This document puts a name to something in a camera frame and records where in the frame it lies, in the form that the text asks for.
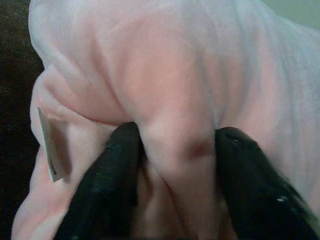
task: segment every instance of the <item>clothing label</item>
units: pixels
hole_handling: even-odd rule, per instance
[[[38,107],[38,114],[43,134],[44,152],[48,164],[49,175],[52,182],[62,179],[66,172],[63,168],[61,159],[59,158],[55,146],[55,142],[51,139],[51,128],[47,116]]]

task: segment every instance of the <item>pink fleece blanket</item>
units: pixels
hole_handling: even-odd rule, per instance
[[[110,133],[137,123],[133,237],[234,239],[217,188],[214,129],[255,139],[320,215],[320,33],[259,0],[32,0],[45,70],[31,127],[40,143],[13,240],[50,240]],[[52,182],[37,108],[66,171]]]

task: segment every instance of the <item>soft pink cloth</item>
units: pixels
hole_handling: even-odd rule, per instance
[[[30,107],[41,147],[14,240],[50,240],[110,133],[138,124],[132,236],[228,234],[215,181],[214,129],[258,141],[320,215],[320,33],[259,0],[32,0],[29,29],[45,70]],[[52,183],[37,107],[68,177]]]

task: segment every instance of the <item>pink fabric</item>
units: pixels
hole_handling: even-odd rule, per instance
[[[82,174],[128,121],[148,160],[134,237],[232,235],[213,173],[214,129],[226,126],[257,140],[320,215],[316,30],[259,0],[32,0],[29,29],[45,66],[30,107],[40,149],[12,239],[53,238]],[[55,183],[37,107],[69,173]]]

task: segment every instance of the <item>dark background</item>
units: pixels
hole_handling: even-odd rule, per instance
[[[30,0],[0,0],[0,239],[9,240],[18,207],[29,192],[38,151],[29,106],[42,62],[28,30]]]

